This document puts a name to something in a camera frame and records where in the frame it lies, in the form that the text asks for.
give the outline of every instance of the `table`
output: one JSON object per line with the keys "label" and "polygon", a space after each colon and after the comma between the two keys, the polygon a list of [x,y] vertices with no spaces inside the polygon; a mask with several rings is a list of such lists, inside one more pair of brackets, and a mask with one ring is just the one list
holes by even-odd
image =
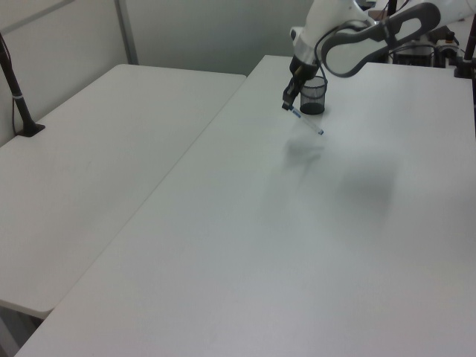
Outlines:
{"label": "table", "polygon": [[261,61],[18,357],[474,355],[471,81],[329,75],[320,137],[280,108],[289,61]]}
{"label": "table", "polygon": [[0,148],[0,306],[48,315],[244,79],[119,65]]}

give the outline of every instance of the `black mesh pen cup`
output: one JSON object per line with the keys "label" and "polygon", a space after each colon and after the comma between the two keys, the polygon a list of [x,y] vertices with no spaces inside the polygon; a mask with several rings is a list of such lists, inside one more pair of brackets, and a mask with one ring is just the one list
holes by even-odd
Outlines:
{"label": "black mesh pen cup", "polygon": [[324,112],[327,79],[317,76],[308,80],[300,91],[300,110],[304,114],[317,115]]}

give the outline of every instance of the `wall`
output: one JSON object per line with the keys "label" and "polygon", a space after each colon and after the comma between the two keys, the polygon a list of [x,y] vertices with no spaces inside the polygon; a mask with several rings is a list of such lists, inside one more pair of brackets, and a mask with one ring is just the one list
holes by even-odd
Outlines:
{"label": "wall", "polygon": [[[114,0],[73,1],[4,39],[34,120],[113,66],[127,63]],[[0,72],[0,146],[12,137],[11,93]]]}
{"label": "wall", "polygon": [[289,30],[305,24],[312,4],[312,0],[123,1],[140,64],[245,75],[265,54],[292,55]]}
{"label": "wall", "polygon": [[60,7],[68,0],[35,0],[12,1],[0,0],[0,31],[7,33],[10,26],[16,27],[18,23],[30,22],[32,16],[49,12],[51,8]]}

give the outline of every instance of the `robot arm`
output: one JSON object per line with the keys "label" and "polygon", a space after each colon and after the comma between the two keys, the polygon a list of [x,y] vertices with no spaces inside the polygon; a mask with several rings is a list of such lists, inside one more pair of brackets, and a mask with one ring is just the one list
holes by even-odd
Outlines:
{"label": "robot arm", "polygon": [[283,108],[292,107],[319,60],[338,77],[351,77],[371,59],[441,26],[476,13],[476,0],[413,0],[407,9],[376,23],[354,0],[314,0],[306,26],[294,37],[292,79],[283,93]]}

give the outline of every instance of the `marker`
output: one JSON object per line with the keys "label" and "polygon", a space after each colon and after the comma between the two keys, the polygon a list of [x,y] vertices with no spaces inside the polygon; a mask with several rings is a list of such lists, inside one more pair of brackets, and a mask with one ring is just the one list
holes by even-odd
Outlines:
{"label": "marker", "polygon": [[317,126],[315,123],[311,122],[308,118],[306,117],[303,117],[300,112],[298,112],[294,106],[290,106],[289,107],[289,110],[292,112],[292,114],[296,115],[298,118],[302,119],[304,121],[304,123],[306,123],[308,126],[311,127],[312,130],[314,130],[315,132],[317,132],[319,135],[323,135],[324,134],[324,131],[319,127]]}

